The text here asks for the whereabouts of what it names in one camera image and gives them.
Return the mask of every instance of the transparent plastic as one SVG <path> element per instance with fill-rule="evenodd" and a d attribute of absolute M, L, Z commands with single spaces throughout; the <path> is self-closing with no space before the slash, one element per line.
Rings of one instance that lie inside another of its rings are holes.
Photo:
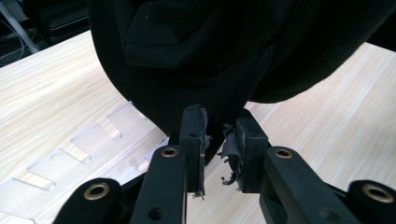
<path fill-rule="evenodd" d="M 70 139 L 66 148 L 55 148 L 26 167 L 24 176 L 0 185 L 0 223 L 51 223 L 85 181 L 100 176 L 124 184 L 144 172 L 145 155 L 164 138 L 130 103 L 124 105 L 105 123 L 95 123 Z"/>

